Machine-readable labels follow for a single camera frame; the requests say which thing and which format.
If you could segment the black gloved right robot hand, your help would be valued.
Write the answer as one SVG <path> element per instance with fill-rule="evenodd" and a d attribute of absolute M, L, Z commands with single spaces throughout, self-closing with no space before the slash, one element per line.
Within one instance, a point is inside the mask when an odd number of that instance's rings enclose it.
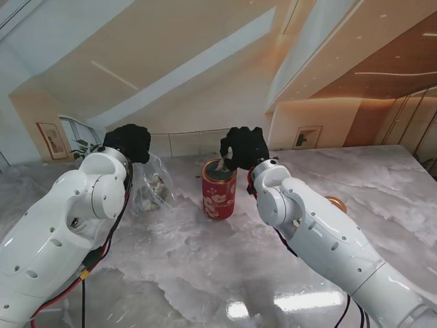
<path fill-rule="evenodd" d="M 247 126 L 231 128 L 221 140 L 220 154 L 224 166 L 230 171 L 250 170 L 270 158 L 263 130 L 258 126 L 253 130 Z"/>

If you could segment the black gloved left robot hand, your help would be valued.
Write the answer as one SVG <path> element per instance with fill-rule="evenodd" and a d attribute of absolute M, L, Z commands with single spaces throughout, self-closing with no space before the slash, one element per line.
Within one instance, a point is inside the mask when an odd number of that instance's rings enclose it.
<path fill-rule="evenodd" d="M 106 133 L 103 146 L 118 150 L 132 163 L 146 164 L 150 159 L 150 143 L 146 127 L 126 124 Z"/>

